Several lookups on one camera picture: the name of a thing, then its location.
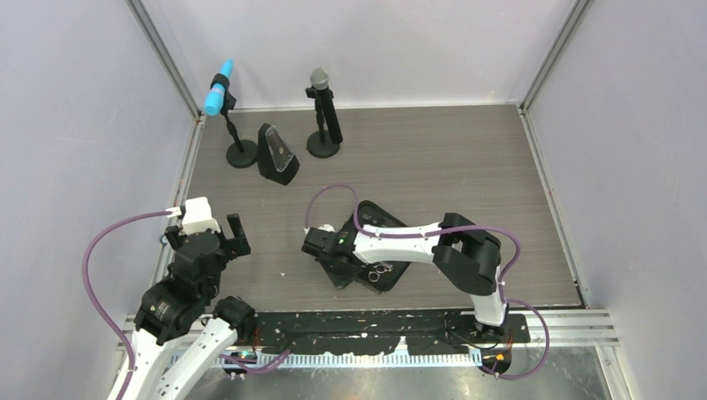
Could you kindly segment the silver scissors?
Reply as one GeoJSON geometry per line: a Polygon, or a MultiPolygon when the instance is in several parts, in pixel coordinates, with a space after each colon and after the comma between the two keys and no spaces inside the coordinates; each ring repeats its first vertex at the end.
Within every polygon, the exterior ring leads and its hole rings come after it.
{"type": "Polygon", "coordinates": [[[390,273],[394,267],[387,262],[378,262],[369,266],[368,280],[372,283],[376,283],[379,279],[386,273],[390,273]]]}

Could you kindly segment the black zip tool case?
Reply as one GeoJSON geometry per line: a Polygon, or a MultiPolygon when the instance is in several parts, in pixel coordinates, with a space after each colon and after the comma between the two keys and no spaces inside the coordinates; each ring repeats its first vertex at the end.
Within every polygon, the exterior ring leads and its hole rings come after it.
{"type": "Polygon", "coordinates": [[[403,240],[383,238],[382,234],[392,228],[404,228],[405,225],[369,200],[363,200],[356,211],[357,214],[350,216],[337,230],[348,232],[353,242],[353,256],[363,264],[360,279],[352,283],[359,283],[377,294],[389,292],[408,269],[412,252],[403,249],[403,240]],[[384,274],[378,282],[370,282],[369,266],[375,263],[390,263],[394,269],[384,274]]]}

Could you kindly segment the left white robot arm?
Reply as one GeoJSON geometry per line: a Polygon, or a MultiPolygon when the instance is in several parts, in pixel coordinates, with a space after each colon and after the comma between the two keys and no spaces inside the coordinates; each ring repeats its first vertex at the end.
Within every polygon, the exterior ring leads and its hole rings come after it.
{"type": "Polygon", "coordinates": [[[186,216],[180,219],[165,229],[174,258],[167,276],[142,297],[133,353],[111,399],[183,399],[226,348],[254,338],[255,310],[239,297],[218,298],[227,264],[251,253],[240,216],[227,216],[231,238],[216,222],[195,228],[186,216]]]}

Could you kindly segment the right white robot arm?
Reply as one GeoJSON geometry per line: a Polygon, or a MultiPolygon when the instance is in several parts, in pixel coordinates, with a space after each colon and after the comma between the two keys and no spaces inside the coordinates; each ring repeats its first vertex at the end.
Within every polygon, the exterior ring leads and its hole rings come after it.
{"type": "Polygon", "coordinates": [[[477,334],[497,342],[509,331],[508,303],[500,289],[501,242],[460,214],[417,227],[370,224],[335,231],[307,227],[302,251],[330,267],[349,271],[380,263],[435,266],[459,291],[469,295],[477,334]]]}

